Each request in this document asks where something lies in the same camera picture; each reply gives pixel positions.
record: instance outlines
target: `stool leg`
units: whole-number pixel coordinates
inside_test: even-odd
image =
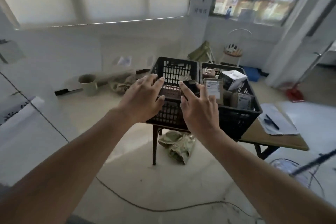
[[[158,126],[153,125],[153,165],[156,165],[156,148],[158,145]]]

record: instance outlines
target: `black plastic crate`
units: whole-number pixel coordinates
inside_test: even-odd
[[[216,75],[219,74],[221,71],[230,70],[237,70],[238,72],[246,74],[244,69],[235,66],[202,63],[202,69],[203,68],[220,69],[220,71],[216,71]],[[203,83],[202,69],[199,73],[200,83]],[[238,141],[239,139],[241,139],[242,135],[246,132],[246,130],[252,125],[255,119],[263,112],[263,110],[259,105],[257,97],[254,94],[254,91],[250,86],[248,79],[246,79],[244,81],[244,84],[240,88],[235,90],[235,92],[241,92],[254,96],[253,110],[241,110],[223,105],[220,105],[218,107],[220,128],[233,140]]]
[[[178,81],[180,75],[189,75],[192,80],[199,82],[198,62],[158,57],[151,73],[157,74],[157,78],[162,76],[166,78],[159,94],[165,95],[165,104],[156,116],[147,120],[147,123],[188,129],[180,108],[181,94]]]

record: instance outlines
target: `label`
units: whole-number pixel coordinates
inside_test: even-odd
[[[219,81],[209,80],[209,81],[206,81],[206,84],[207,84],[208,95],[209,96],[214,95],[216,99],[220,99],[221,92],[219,88]]]

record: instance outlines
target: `white box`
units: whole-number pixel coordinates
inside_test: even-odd
[[[219,78],[224,79],[224,89],[235,90],[241,82],[247,79],[247,76],[237,70],[222,71]]]

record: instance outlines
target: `finger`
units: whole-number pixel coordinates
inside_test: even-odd
[[[162,95],[155,102],[155,115],[157,115],[158,112],[162,109],[164,103],[165,103],[165,96]]]
[[[201,98],[207,99],[209,97],[209,95],[208,95],[208,89],[207,89],[206,86],[198,83],[197,84],[197,88],[199,88],[199,96]]]
[[[157,74],[150,74],[147,78],[146,78],[146,80],[145,80],[145,84],[146,85],[148,85],[148,86],[152,86],[152,83],[153,83],[153,81],[157,78]]]
[[[182,109],[182,112],[185,112],[187,110],[187,108],[189,107],[188,101],[184,96],[181,96],[180,107]]]
[[[161,77],[160,79],[158,79],[154,85],[153,85],[153,88],[155,89],[156,93],[159,94],[163,84],[165,83],[165,79],[164,77]]]
[[[141,83],[143,83],[143,82],[146,80],[147,77],[148,77],[148,75],[146,75],[146,76],[140,78],[139,80],[136,81],[136,84],[137,84],[137,85],[140,85]]]
[[[179,81],[178,84],[188,100],[196,98],[195,94],[191,91],[191,89],[189,89],[187,85],[185,85],[182,81]]]
[[[217,102],[216,96],[214,96],[214,95],[209,96],[209,100],[212,103],[216,103]]]

